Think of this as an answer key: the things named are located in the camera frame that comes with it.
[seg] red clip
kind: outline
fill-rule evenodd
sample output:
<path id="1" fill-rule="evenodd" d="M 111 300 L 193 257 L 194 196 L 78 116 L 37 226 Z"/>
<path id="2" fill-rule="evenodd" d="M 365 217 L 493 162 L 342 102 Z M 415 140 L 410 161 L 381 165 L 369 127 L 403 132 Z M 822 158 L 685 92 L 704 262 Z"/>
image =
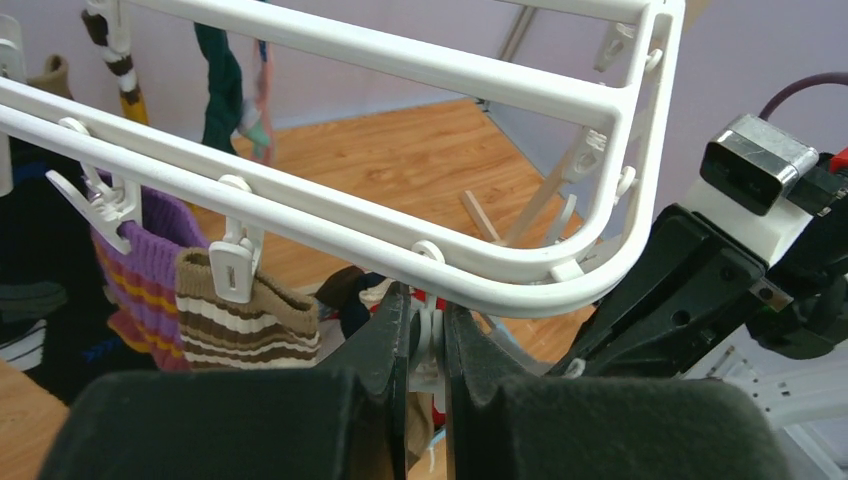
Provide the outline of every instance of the red clip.
<path id="1" fill-rule="evenodd" d="M 427 292 L 424 290 L 415 289 L 415 292 L 412 294 L 413 298 L 418 299 L 422 303 L 427 302 Z M 436 299 L 436 310 L 445 310 L 448 307 L 448 302 L 444 298 Z"/>
<path id="2" fill-rule="evenodd" d="M 836 173 L 843 168 L 848 168 L 848 148 L 842 150 L 830 159 L 830 173 Z"/>

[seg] white drying rack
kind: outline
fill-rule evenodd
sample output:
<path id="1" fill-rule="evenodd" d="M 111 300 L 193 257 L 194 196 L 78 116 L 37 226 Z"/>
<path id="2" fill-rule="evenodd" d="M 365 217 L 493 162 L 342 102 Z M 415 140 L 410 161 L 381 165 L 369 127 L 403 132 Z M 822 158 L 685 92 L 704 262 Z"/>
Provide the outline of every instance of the white drying rack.
<path id="1" fill-rule="evenodd" d="M 495 245 L 3 78 L 0 131 L 494 315 L 538 318 L 585 306 L 621 280 L 647 242 L 683 0 L 511 2 L 633 25 L 628 73 L 618 88 L 252 0 L 106 3 L 120 8 L 119 1 L 602 132 L 608 140 L 591 210 L 580 230 L 556 245 L 528 250 Z M 662 60 L 646 77 L 649 49 L 660 49 Z M 638 182 L 621 244 L 605 262 L 584 271 L 578 262 L 595 245 L 621 193 L 619 176 L 643 78 L 655 88 L 643 113 L 646 126 L 634 164 Z M 57 124 L 69 117 L 91 136 Z M 242 177 L 252 193 L 219 183 L 225 174 Z M 432 242 L 445 262 L 413 252 L 420 241 Z"/>

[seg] beige striped sock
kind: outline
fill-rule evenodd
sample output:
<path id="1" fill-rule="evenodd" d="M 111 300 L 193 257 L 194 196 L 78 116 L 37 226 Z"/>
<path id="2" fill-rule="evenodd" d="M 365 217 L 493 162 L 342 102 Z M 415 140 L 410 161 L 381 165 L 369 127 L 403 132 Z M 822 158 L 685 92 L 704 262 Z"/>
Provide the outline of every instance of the beige striped sock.
<path id="1" fill-rule="evenodd" d="M 186 249 L 176 261 L 180 337 L 192 369 L 296 368 L 316 363 L 318 308 L 261 271 L 247 304 L 215 295 L 209 255 Z"/>

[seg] wooden stick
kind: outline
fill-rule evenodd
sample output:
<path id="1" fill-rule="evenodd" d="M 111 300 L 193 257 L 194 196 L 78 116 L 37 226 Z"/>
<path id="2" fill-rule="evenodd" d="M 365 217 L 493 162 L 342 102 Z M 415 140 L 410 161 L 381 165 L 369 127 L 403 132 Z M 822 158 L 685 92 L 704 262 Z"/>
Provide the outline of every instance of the wooden stick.
<path id="1" fill-rule="evenodd" d="M 480 203 L 477 202 L 477 198 L 474 197 L 474 194 L 471 191 L 466 190 L 462 192 L 460 199 L 462 200 L 462 204 L 465 205 L 465 209 L 468 210 L 468 215 L 471 216 L 471 220 L 474 220 L 474 224 L 477 225 L 477 228 L 480 229 L 480 233 L 483 234 L 483 239 L 487 242 L 500 241 L 501 237 L 498 235 L 498 231 L 495 230 L 495 226 L 492 225 L 491 221 L 489 221 L 489 217 L 486 215 L 486 212 L 483 211 L 483 207 L 480 206 Z"/>

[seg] sock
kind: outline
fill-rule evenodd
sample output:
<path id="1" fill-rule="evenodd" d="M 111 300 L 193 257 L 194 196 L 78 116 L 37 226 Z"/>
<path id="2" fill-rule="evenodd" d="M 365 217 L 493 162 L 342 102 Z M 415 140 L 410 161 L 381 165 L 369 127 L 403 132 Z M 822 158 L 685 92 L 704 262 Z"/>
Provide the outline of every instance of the sock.
<path id="1" fill-rule="evenodd" d="M 88 36 L 95 45 L 100 47 L 100 54 L 106 62 L 106 66 L 112 75 L 118 79 L 118 89 L 121 94 L 121 110 L 124 117 L 148 125 L 147 108 L 144 105 L 144 97 L 138 84 L 138 76 L 133 67 L 132 56 L 127 53 L 116 52 L 109 48 L 107 36 L 109 24 L 100 15 L 90 15 L 87 11 L 82 12 L 82 21 L 88 31 Z"/>
<path id="2" fill-rule="evenodd" d="M 55 282 L 0 285 L 0 320 L 9 324 L 44 318 L 67 301 L 64 287 Z"/>
<path id="3" fill-rule="evenodd" d="M 183 251 L 176 268 L 180 334 L 192 369 L 315 365 L 321 343 L 310 297 L 259 271 L 250 302 L 222 300 L 205 249 Z"/>
<path id="4" fill-rule="evenodd" d="M 386 292 L 389 291 L 389 287 L 392 286 L 392 283 L 394 283 L 394 280 L 391 278 L 384 278 L 379 285 L 366 288 L 359 292 L 359 301 L 365 305 L 365 308 L 371 311 L 374 307 L 380 305 L 383 301 L 383 297 L 386 296 Z"/>
<path id="5" fill-rule="evenodd" d="M 195 23 L 194 33 L 200 52 L 209 62 L 209 103 L 202 143 L 235 155 L 230 136 L 241 123 L 241 68 L 230 51 L 227 32 Z"/>
<path id="6" fill-rule="evenodd" d="M 246 101 L 242 109 L 239 132 L 253 142 L 250 159 L 270 165 L 274 159 L 274 131 L 268 103 L 271 96 L 271 81 L 274 76 L 274 61 L 267 42 L 256 40 L 253 50 L 256 97 Z"/>
<path id="7" fill-rule="evenodd" d="M 106 326 L 114 311 L 101 296 L 84 308 L 63 307 L 44 320 L 36 322 L 28 337 L 41 334 L 43 344 L 30 354 L 30 365 L 19 368 L 32 381 L 56 396 L 66 405 L 97 378 L 107 373 L 127 370 L 153 370 L 156 365 L 149 355 L 130 349 Z M 21 367 L 18 362 L 13 366 Z"/>
<path id="8" fill-rule="evenodd" d="M 350 298 L 356 288 L 356 282 L 365 272 L 351 265 L 330 275 L 323 285 L 315 292 L 315 299 L 324 305 L 339 310 Z"/>
<path id="9" fill-rule="evenodd" d="M 27 79 L 27 85 L 73 100 L 68 87 L 68 61 L 60 55 L 50 55 L 44 62 L 44 73 Z"/>
<path id="10" fill-rule="evenodd" d="M 182 202 L 146 187 L 141 195 L 143 226 L 126 222 L 119 228 L 132 246 L 127 255 L 91 231 L 106 282 L 123 312 L 109 319 L 109 327 L 136 351 L 150 353 L 160 369 L 186 370 L 174 294 L 175 262 L 185 248 L 208 248 L 209 242 Z"/>

